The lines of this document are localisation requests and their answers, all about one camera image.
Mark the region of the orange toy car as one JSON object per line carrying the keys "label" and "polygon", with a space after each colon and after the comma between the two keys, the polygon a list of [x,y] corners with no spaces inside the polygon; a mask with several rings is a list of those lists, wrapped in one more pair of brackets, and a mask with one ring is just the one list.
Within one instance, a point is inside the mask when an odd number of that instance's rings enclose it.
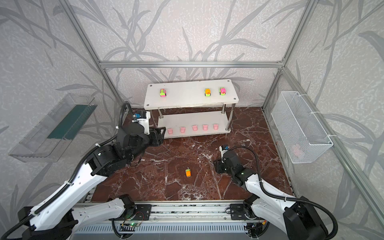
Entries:
{"label": "orange toy car", "polygon": [[205,96],[210,97],[211,96],[211,90],[210,89],[205,89]]}
{"label": "orange toy car", "polygon": [[187,177],[187,178],[190,178],[190,177],[192,176],[192,174],[191,174],[191,170],[190,170],[190,169],[186,169],[186,170],[185,170],[185,173],[186,173],[186,177]]}

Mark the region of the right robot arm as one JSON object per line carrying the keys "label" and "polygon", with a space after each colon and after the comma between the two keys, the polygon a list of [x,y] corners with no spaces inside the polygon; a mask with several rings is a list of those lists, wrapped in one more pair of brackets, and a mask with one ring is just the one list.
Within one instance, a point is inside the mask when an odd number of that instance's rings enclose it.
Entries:
{"label": "right robot arm", "polygon": [[324,240],[329,232],[308,199],[294,198],[264,181],[258,173],[242,165],[227,145],[220,147],[221,159],[214,162],[218,174],[227,174],[239,187],[252,194],[245,204],[249,219],[262,218],[284,231],[290,240]]}

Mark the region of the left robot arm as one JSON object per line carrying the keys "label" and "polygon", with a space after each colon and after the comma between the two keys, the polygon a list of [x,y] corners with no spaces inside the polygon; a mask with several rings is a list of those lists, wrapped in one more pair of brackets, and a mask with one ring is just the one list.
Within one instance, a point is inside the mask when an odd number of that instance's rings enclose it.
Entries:
{"label": "left robot arm", "polygon": [[129,217],[136,205],[129,195],[91,208],[75,209],[75,204],[93,187],[123,169],[148,147],[160,146],[166,128],[151,128],[135,121],[119,127],[116,136],[95,146],[77,165],[74,173],[48,199],[19,211],[18,228],[27,226],[23,240],[66,240],[76,230],[103,220]]}

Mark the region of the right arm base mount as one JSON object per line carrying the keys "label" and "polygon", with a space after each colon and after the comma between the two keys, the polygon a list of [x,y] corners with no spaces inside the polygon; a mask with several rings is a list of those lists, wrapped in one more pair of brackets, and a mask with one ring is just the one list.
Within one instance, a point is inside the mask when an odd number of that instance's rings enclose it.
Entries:
{"label": "right arm base mount", "polygon": [[231,216],[233,221],[261,221],[262,218],[254,215],[249,208],[245,207],[243,204],[230,204],[229,210],[226,210]]}

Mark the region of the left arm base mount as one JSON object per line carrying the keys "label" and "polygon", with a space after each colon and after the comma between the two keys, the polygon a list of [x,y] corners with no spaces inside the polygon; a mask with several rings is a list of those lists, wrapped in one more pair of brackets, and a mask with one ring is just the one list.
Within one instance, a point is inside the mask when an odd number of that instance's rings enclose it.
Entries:
{"label": "left arm base mount", "polygon": [[140,204],[136,205],[132,214],[126,218],[127,221],[148,221],[150,219],[152,205]]}

